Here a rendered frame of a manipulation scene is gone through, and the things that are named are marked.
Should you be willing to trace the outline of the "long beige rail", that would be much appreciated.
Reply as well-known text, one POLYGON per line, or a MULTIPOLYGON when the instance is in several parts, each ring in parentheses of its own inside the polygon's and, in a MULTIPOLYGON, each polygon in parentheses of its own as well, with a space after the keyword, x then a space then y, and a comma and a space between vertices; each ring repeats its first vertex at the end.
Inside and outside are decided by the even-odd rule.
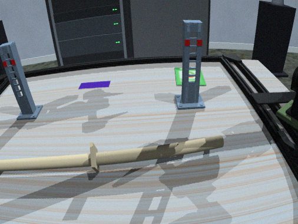
POLYGON ((224 140, 222 135, 179 143, 163 144, 159 146, 106 151, 100 153, 98 153, 94 143, 90 142, 90 153, 88 154, 0 160, 0 172, 64 169, 89 166, 91 166, 96 172, 100 172, 99 166, 103 165, 162 159, 166 157, 217 149, 223 146, 224 140))

